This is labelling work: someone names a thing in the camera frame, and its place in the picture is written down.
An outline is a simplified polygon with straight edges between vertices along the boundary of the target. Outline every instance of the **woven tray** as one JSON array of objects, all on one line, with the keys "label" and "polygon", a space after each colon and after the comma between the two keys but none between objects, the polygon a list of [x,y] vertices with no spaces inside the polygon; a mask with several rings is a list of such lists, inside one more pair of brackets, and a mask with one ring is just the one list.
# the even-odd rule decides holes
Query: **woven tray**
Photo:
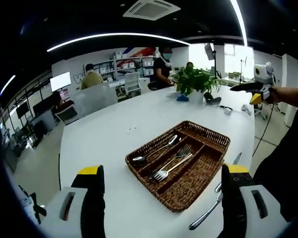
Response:
[{"label": "woven tray", "polygon": [[[148,158],[142,167],[131,163],[137,156],[147,156],[156,149],[166,145],[171,137],[179,135],[182,139],[173,147],[162,149]],[[187,209],[203,192],[222,165],[223,157],[230,139],[215,131],[190,121],[183,121],[171,130],[155,138],[126,156],[126,163],[137,179],[172,212]],[[177,151],[191,145],[193,157],[178,166],[162,182],[149,178],[153,171],[160,169],[176,155]],[[173,161],[166,169],[181,161]]]}]

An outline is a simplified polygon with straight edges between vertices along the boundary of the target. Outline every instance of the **gray floor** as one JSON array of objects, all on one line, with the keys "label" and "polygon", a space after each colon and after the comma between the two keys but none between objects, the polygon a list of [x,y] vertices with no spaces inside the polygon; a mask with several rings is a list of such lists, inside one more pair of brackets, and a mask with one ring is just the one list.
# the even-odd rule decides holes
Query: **gray floor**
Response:
[{"label": "gray floor", "polygon": [[[264,112],[269,116],[270,106],[265,106]],[[261,117],[255,118],[256,148],[267,124]],[[59,152],[63,133],[63,124],[48,134],[35,149],[26,149],[19,158],[14,177],[28,193],[36,192],[38,204],[47,205],[59,191]],[[273,111],[271,121],[252,160],[250,173],[254,175],[259,164],[275,149],[288,131],[284,124],[284,115]]]}]

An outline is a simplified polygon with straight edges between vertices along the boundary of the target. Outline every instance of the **silver spoon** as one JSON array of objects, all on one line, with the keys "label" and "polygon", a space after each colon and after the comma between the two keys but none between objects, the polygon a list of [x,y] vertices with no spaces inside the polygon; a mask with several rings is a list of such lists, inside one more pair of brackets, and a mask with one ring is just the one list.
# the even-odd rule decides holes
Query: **silver spoon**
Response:
[{"label": "silver spoon", "polygon": [[[168,144],[166,144],[166,145],[160,147],[159,149],[153,151],[151,154],[149,154],[149,155],[147,156],[147,158],[149,158],[151,155],[153,155],[154,153],[158,152],[159,150],[161,150],[161,149],[163,149],[163,148],[165,148],[165,147],[168,147],[168,146],[171,147],[171,146],[175,145],[175,144],[176,144],[178,141],[180,141],[180,140],[181,140],[181,138],[180,138],[178,135],[174,135],[174,136],[169,140]],[[144,156],[138,156],[138,157],[133,158],[133,159],[132,159],[132,162],[135,163],[135,164],[145,164],[145,163],[147,163],[147,158],[144,157]]]}]

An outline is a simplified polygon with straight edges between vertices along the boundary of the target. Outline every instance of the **person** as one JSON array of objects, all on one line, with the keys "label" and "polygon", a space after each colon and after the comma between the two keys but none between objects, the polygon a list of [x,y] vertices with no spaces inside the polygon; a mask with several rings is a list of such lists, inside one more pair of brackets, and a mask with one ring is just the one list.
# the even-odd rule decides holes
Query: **person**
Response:
[{"label": "person", "polygon": [[[268,103],[284,102],[298,108],[298,88],[272,87],[270,93]],[[254,180],[278,200],[288,222],[298,219],[298,110],[284,138],[259,165]]]},{"label": "person", "polygon": [[186,68],[193,68],[193,63],[192,62],[187,62]]},{"label": "person", "polygon": [[85,66],[85,70],[86,70],[86,75],[82,79],[81,84],[80,84],[81,90],[90,88],[92,86],[95,86],[97,84],[104,82],[101,75],[99,73],[97,73],[96,71],[94,71],[93,64],[91,64],[91,63],[87,64]]},{"label": "person", "polygon": [[153,63],[154,82],[148,85],[150,89],[162,89],[173,85],[168,79],[171,71],[172,49],[170,47],[159,47],[159,52],[160,57],[156,58]]},{"label": "person", "polygon": [[55,102],[55,108],[53,109],[53,113],[59,113],[63,111],[64,109],[68,108],[70,105],[73,105],[74,102],[72,100],[68,100],[67,102],[63,103],[63,100],[60,96],[59,91],[53,92],[53,98]]}]

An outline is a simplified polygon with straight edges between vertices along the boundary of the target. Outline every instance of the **black ceiling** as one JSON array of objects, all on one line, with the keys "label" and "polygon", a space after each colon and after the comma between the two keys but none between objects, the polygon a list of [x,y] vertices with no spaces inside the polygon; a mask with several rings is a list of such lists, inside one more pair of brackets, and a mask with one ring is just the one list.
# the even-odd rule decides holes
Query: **black ceiling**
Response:
[{"label": "black ceiling", "polygon": [[[59,60],[103,49],[163,43],[147,37],[106,37],[46,52],[52,46],[78,37],[111,32],[149,33],[175,39],[211,35],[215,44],[242,44],[241,40],[218,37],[241,37],[229,0],[168,0],[181,10],[157,21],[122,17],[136,0],[74,2],[17,2],[0,7],[4,10],[4,18],[0,20],[0,89],[12,75],[17,75],[4,92],[3,101],[9,100],[19,88]],[[288,53],[298,59],[298,0],[237,2],[250,46],[271,54]],[[207,41],[210,39],[188,42]]]}]

